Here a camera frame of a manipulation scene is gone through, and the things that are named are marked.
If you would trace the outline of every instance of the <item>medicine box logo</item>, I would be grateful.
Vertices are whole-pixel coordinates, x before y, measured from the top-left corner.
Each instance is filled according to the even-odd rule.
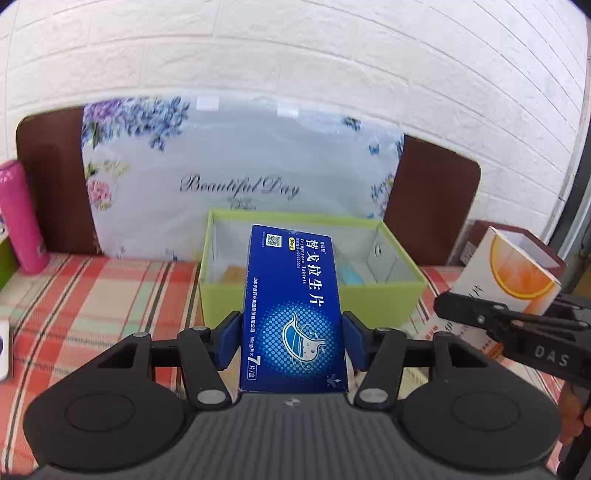
[[[298,329],[296,312],[283,327],[281,338],[289,354],[306,370],[310,368],[306,368],[305,364],[316,360],[318,354],[323,351],[320,347],[326,345],[326,340],[310,338]]]
[[[305,303],[287,301],[266,310],[254,340],[265,368],[301,380],[342,375],[340,322]]]

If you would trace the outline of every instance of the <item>cardboard box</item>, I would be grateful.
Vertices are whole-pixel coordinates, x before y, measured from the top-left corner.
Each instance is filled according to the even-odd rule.
[[[460,255],[462,264],[468,264],[489,227],[496,228],[503,233],[511,242],[532,256],[543,268],[560,279],[566,269],[566,263],[542,240],[524,228],[485,220],[477,220],[472,226],[466,245]]]
[[[247,270],[241,390],[347,391],[330,238],[254,225]]]
[[[451,292],[498,301],[515,312],[541,315],[560,292],[560,282],[511,240],[511,232],[488,228]],[[439,331],[454,333],[491,357],[501,354],[501,346],[484,330],[443,320],[436,314],[415,338],[430,340]]]
[[[205,325],[214,328],[232,310],[242,310],[252,225],[271,225],[331,237],[338,250],[342,311],[352,311],[368,327],[398,327],[408,320],[427,280],[381,220],[327,215],[212,210],[199,272]],[[357,279],[347,272],[355,271]]]

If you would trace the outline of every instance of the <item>red plaid fabric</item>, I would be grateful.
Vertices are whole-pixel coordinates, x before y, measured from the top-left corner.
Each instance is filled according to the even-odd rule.
[[[12,330],[12,376],[0,384],[0,472],[29,473],[35,460],[22,431],[29,403],[123,337],[175,338],[202,325],[198,264],[52,255],[38,276],[17,273],[0,291]],[[156,380],[181,388],[175,368]]]

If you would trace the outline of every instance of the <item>hand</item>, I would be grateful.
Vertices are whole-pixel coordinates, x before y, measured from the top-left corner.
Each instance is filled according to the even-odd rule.
[[[561,416],[560,443],[568,445],[575,437],[583,433],[583,426],[591,427],[591,408],[583,415],[583,404],[565,383],[558,399],[558,411]]]

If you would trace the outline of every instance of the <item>screw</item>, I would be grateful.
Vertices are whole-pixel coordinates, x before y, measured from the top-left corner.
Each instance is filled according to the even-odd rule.
[[[216,405],[226,400],[226,394],[221,390],[203,390],[198,393],[197,399],[205,405]]]
[[[359,398],[365,403],[383,403],[388,399],[388,394],[381,388],[366,388],[359,392]]]

